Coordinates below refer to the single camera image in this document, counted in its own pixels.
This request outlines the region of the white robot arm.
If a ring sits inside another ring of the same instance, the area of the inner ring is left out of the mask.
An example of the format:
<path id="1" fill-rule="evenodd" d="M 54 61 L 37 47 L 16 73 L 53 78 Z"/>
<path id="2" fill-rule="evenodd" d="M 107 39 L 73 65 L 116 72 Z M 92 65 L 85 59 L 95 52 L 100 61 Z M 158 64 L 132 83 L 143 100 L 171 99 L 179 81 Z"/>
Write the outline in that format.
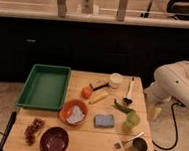
<path id="1" fill-rule="evenodd" d="M 150 122 L 161 112 L 157 106 L 171 98 L 181 101 L 189 109 L 189 61 L 159 66 L 153 77 L 154 81 L 144 90 Z"/>

